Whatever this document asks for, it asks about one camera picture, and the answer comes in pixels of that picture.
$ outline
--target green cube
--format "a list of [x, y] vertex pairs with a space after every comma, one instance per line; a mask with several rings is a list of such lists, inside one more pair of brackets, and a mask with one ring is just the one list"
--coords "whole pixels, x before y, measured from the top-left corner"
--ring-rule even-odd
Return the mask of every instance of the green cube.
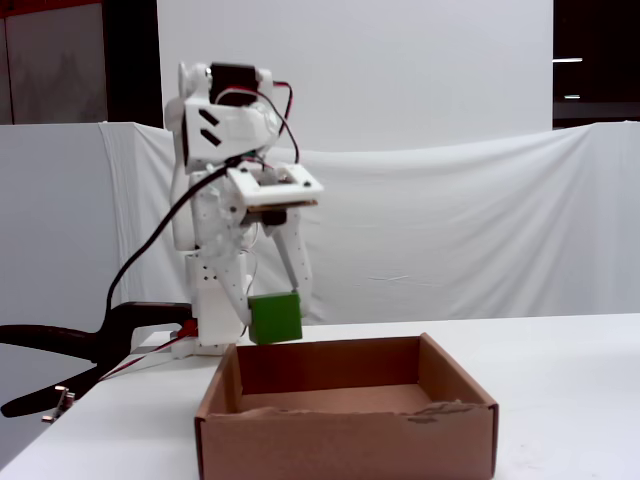
[[252, 317], [249, 338], [253, 343], [266, 345], [302, 338], [297, 292], [249, 297], [249, 308]]

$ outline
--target cardboard box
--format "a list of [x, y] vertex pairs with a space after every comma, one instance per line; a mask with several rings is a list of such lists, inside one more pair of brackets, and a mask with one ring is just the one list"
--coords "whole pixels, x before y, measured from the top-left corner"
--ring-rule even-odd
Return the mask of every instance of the cardboard box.
[[196, 416], [204, 480], [487, 480], [498, 405], [432, 338], [231, 346]]

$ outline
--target dark wall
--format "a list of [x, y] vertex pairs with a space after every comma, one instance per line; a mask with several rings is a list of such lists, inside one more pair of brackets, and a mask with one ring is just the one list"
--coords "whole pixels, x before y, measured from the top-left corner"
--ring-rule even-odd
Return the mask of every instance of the dark wall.
[[110, 122], [162, 128], [156, 0], [103, 0]]

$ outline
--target box flap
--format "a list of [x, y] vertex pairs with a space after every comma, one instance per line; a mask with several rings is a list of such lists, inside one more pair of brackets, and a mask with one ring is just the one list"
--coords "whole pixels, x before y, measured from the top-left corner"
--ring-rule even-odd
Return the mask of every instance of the box flap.
[[418, 382], [417, 337], [238, 347], [243, 394]]
[[451, 355], [426, 333], [420, 336], [419, 382], [434, 402], [497, 402], [469, 375]]

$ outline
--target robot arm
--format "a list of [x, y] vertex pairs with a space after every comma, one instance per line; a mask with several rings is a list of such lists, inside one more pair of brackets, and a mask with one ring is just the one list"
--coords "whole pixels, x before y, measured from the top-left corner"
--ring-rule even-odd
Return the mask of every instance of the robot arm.
[[[230, 159], [262, 159], [280, 127], [272, 106], [262, 101], [273, 88], [266, 70], [220, 64], [186, 70], [181, 65], [179, 84], [180, 97], [166, 108], [176, 151], [172, 203]], [[235, 342], [253, 321], [243, 238], [254, 223], [274, 239], [300, 310], [308, 312], [312, 277], [300, 210], [317, 205], [322, 191], [299, 164], [246, 163], [229, 168], [226, 178], [203, 188], [174, 217], [176, 248], [192, 252], [187, 274], [203, 346]]]

